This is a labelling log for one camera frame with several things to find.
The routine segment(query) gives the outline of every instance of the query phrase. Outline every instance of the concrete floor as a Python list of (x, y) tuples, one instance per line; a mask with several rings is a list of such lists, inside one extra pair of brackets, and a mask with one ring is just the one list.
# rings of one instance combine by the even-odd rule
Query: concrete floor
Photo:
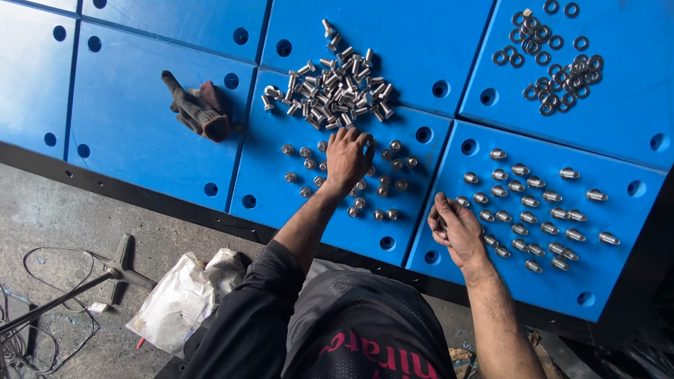
[[(124, 233), (136, 238), (135, 270), (159, 281), (185, 252), (208, 261), (222, 247), (238, 250), (251, 259), (262, 245), (219, 231), (186, 223), (51, 181), (13, 167), (0, 165), (0, 285), (9, 293), (43, 304), (61, 293), (30, 277), (22, 265), (24, 254), (40, 246), (78, 247), (112, 258)], [(40, 250), (27, 261), (37, 277), (70, 289), (88, 273), (90, 258), (73, 251)], [(94, 274), (100, 274), (100, 266)], [(102, 301), (105, 284), (78, 297), (85, 303)], [(129, 287), (121, 305), (95, 315), (100, 325), (63, 367), (50, 378), (153, 378), (170, 355), (145, 344), (124, 325), (149, 294)], [(443, 325), (450, 347), (474, 346), (470, 310), (433, 297), (427, 301)], [(57, 307), (39, 323), (59, 341), (59, 360), (73, 351), (92, 330), (86, 314)], [(49, 366), (53, 344), (38, 333), (38, 365)]]

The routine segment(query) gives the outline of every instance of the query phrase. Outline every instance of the wire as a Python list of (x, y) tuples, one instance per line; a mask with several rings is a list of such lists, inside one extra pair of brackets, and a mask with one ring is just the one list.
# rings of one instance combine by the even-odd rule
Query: wire
[[(31, 254), (33, 254), (37, 250), (41, 250), (41, 249), (55, 249), (55, 250), (60, 249), (60, 250), (70, 250), (70, 251), (85, 253), (87, 256), (89, 256), (91, 258), (91, 265), (89, 267), (89, 273), (84, 277), (84, 279), (82, 279), (82, 281), (80, 281), (70, 291), (66, 291), (64, 289), (58, 288), (58, 287), (46, 282), (45, 280), (43, 280), (41, 278), (38, 278), (37, 276), (35, 276), (35, 274), (30, 272), (30, 269), (28, 268), (27, 261), (28, 261), (28, 258), (31, 256)], [(91, 276), (91, 274), (94, 271), (94, 257), (92, 256), (92, 253), (87, 251), (87, 250), (73, 249), (73, 248), (70, 248), (70, 247), (47, 247), (47, 246), (37, 247), (33, 250), (28, 251), (26, 254), (24, 254), (24, 262), (23, 263), (24, 263), (24, 270), (30, 276), (32, 276), (33, 278), (37, 279), (38, 281), (48, 285), (49, 287), (54, 288), (54, 289), (56, 289), (58, 291), (61, 291), (61, 292), (64, 292), (64, 293), (71, 293), (72, 291), (77, 289), (80, 285), (82, 285), (82, 283), (84, 283), (87, 279), (89, 279), (89, 277)], [(9, 310), (7, 309), (8, 300), (7, 300), (7, 293), (5, 292), (5, 289), (2, 287), (2, 285), (0, 285), (0, 289), (2, 290), (2, 294), (4, 296), (4, 302), (2, 304), (0, 304), (0, 316), (1, 316), (0, 322), (4, 323), (4, 322), (9, 321)], [(0, 341), (0, 352), (2, 352), (2, 355), (3, 355), (3, 359), (2, 359), (2, 361), (0, 361), (0, 378), (9, 378), (9, 367), (11, 367), (15, 372), (17, 372), (19, 374), (19, 376), (21, 376), (20, 371), (18, 370), (19, 365), (23, 365), (23, 366), (27, 367), (28, 369), (30, 369), (35, 374), (36, 378), (40, 378), (40, 377), (44, 378), (45, 374), (51, 374), (51, 373), (55, 372), (56, 370), (58, 370), (59, 368), (61, 368), (61, 366), (66, 361), (68, 361), (68, 359), (72, 358), (76, 353), (78, 353), (82, 349), (82, 347), (84, 347), (84, 345), (87, 343), (87, 341), (89, 341), (91, 339), (91, 337), (94, 336), (94, 333), (96, 333), (96, 331), (100, 328), (100, 325), (96, 322), (93, 315), (87, 309), (87, 307), (88, 307), (87, 304), (78, 300), (75, 297), (73, 298), (73, 300), (75, 300), (82, 307), (82, 309), (80, 309), (80, 310), (72, 309), (68, 305), (66, 305), (65, 303), (63, 304), (63, 306), (66, 309), (68, 309), (69, 311), (74, 312), (74, 313), (85, 312), (85, 313), (87, 313), (87, 316), (89, 316), (89, 319), (91, 319), (92, 330), (89, 333), (89, 335), (82, 341), (82, 343), (80, 343), (77, 346), (77, 348), (75, 348), (74, 351), (72, 351), (70, 354), (68, 354), (66, 357), (64, 357), (63, 359), (61, 359), (59, 361), (58, 360), (59, 343), (58, 343), (58, 340), (56, 339), (56, 337), (54, 337), (53, 334), (47, 332), (46, 330), (41, 329), (41, 328), (39, 328), (35, 325), (32, 325), (31, 324), (32, 321), (27, 321), (23, 326), (15, 329), (11, 334), (7, 333), (6, 334), (7, 336), (2, 341)], [(40, 313), (37, 317), (42, 316), (43, 314), (44, 314), (44, 312)], [(38, 368), (37, 366), (35, 366), (34, 362), (31, 362), (24, 357), (23, 350), (24, 350), (24, 347), (26, 346), (27, 341), (24, 341), (23, 337), (19, 334), (19, 332), (21, 330), (23, 330), (25, 327), (33, 328), (33, 329), (36, 329), (39, 332), (45, 333), (47, 336), (49, 336), (51, 338), (52, 342), (54, 342), (54, 351), (53, 351), (53, 354), (51, 355), (51, 357), (52, 357), (51, 363), (49, 364), (49, 366), (47, 368)]]

